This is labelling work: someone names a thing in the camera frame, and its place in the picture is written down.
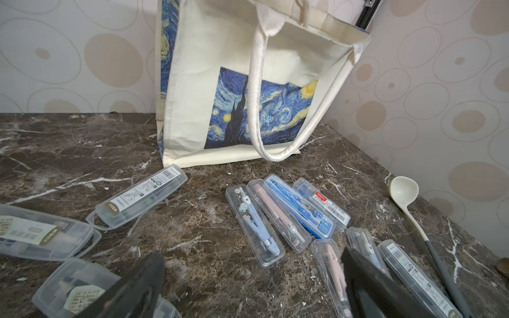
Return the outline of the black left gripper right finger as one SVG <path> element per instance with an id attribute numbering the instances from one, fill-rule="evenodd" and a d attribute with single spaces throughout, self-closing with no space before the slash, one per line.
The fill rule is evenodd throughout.
<path id="1" fill-rule="evenodd" d="M 433 317 L 432 312 L 356 250 L 346 247 L 341 261 L 354 317 Z"/>

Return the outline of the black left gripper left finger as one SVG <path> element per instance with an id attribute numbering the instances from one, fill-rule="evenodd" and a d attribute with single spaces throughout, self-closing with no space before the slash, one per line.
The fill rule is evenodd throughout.
<path id="1" fill-rule="evenodd" d="M 153 317 L 164 280 L 164 259 L 154 250 L 77 317 Z"/>

